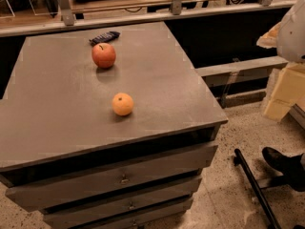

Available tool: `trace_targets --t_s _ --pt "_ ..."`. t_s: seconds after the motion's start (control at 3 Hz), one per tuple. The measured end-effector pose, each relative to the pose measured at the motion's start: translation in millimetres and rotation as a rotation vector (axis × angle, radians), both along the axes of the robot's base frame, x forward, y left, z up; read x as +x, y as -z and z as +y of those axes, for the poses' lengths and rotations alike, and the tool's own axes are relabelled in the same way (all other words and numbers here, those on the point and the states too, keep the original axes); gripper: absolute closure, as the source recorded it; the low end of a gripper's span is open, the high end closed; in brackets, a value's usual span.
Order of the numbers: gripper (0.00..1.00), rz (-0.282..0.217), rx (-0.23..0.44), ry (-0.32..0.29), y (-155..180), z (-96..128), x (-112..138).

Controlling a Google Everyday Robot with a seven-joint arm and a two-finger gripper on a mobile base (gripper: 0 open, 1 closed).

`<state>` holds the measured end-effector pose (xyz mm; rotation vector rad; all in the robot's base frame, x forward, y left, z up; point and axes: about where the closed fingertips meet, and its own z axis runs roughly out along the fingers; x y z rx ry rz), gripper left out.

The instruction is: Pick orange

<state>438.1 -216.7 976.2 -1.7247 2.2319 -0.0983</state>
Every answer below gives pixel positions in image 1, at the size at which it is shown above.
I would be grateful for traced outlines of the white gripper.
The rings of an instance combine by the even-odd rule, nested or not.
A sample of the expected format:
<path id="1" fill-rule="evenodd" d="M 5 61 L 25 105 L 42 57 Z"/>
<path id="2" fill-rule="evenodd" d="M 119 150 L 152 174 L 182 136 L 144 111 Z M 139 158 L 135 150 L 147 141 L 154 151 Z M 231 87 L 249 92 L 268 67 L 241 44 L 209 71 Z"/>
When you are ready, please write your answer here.
<path id="1" fill-rule="evenodd" d="M 265 117 L 280 121 L 305 95 L 305 0 L 297 0 L 281 23 L 261 35 L 256 45 L 276 47 L 279 56 L 291 61 L 279 71 L 263 110 Z"/>

